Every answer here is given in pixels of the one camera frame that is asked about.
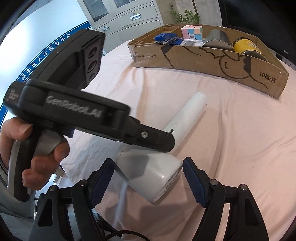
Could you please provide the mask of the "person's left hand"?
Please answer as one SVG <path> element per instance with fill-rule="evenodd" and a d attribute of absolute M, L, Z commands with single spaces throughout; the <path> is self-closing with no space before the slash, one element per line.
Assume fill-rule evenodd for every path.
<path fill-rule="evenodd" d="M 1 163 L 5 170 L 9 169 L 9 160 L 14 141 L 26 140 L 33 130 L 31 124 L 20 118 L 12 118 L 1 127 Z M 67 141 L 60 143 L 50 155 L 35 156 L 31 167 L 22 173 L 23 185 L 32 190 L 41 190 L 51 175 L 58 169 L 60 162 L 70 153 Z"/>

